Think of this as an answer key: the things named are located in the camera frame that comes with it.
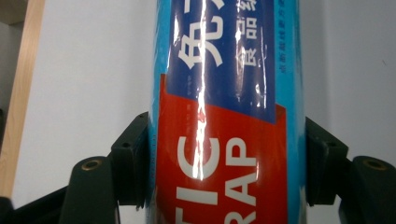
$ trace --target cling film packaging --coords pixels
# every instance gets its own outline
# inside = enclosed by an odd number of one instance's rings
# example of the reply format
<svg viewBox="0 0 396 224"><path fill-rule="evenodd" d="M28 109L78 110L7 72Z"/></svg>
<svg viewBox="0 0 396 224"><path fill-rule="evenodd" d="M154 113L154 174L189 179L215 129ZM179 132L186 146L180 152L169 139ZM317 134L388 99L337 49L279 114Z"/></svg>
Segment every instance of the cling film packaging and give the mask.
<svg viewBox="0 0 396 224"><path fill-rule="evenodd" d="M159 0L148 222L305 223L297 3Z"/></svg>

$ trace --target black holder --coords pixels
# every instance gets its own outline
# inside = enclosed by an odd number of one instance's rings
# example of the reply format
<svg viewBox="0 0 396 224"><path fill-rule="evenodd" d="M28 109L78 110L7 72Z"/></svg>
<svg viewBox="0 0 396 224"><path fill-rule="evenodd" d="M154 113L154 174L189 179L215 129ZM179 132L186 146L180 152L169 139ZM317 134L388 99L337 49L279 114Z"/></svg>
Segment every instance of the black holder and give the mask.
<svg viewBox="0 0 396 224"><path fill-rule="evenodd" d="M14 210L0 198L0 223L120 223L119 205L144 207L149 177L149 114L137 116L107 157L76 164L68 187ZM396 170L387 162L347 159L347 146L306 119L307 202L333 204L342 224L396 223Z"/></svg>

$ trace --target white background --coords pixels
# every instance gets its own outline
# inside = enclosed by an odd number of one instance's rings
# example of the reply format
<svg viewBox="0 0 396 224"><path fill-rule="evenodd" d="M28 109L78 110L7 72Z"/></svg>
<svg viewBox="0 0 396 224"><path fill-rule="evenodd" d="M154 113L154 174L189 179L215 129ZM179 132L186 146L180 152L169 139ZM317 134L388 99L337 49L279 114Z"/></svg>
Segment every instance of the white background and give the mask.
<svg viewBox="0 0 396 224"><path fill-rule="evenodd" d="M350 147L396 164L396 2L302 0L306 115ZM155 1L47 1L13 202L67 185L151 103ZM339 223L338 204L308 223ZM123 223L143 212L123 210Z"/></svg>

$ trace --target wooden edge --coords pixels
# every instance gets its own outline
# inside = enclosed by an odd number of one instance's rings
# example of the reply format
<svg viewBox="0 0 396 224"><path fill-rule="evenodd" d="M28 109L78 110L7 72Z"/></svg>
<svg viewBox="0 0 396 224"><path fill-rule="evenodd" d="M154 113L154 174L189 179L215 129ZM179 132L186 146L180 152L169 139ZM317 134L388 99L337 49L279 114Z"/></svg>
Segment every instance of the wooden edge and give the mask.
<svg viewBox="0 0 396 224"><path fill-rule="evenodd" d="M14 187L44 5L45 0L30 0L26 11L20 54L0 155L0 196L8 198L12 196Z"/></svg>

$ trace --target screw hole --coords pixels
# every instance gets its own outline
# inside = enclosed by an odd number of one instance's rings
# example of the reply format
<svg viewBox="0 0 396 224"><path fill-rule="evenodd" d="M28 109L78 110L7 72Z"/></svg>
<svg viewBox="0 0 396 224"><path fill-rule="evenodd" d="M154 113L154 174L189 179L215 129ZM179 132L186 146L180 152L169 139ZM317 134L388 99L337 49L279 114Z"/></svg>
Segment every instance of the screw hole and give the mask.
<svg viewBox="0 0 396 224"><path fill-rule="evenodd" d="M334 142L326 142L326 145L329 146L329 147L337 146L337 144L335 144Z"/></svg>
<svg viewBox="0 0 396 224"><path fill-rule="evenodd" d="M84 164L82 164L81 169L83 169L85 171L91 171L91 170L98 168L101 164L102 164L102 161L100 161L100 160L91 160L91 161L87 161Z"/></svg>
<svg viewBox="0 0 396 224"><path fill-rule="evenodd" d="M384 165L382 162L380 162L380 161L365 160L365 161L363 161L363 163L364 163L366 166L368 166L368 167L370 167L370 168L372 168L372 169L375 169L375 170L377 170L377 171L385 171L385 170L388 169L387 166L385 166L385 165Z"/></svg>
<svg viewBox="0 0 396 224"><path fill-rule="evenodd" d="M122 143L122 146L123 146L123 147L130 147L131 144L129 144L129 143Z"/></svg>

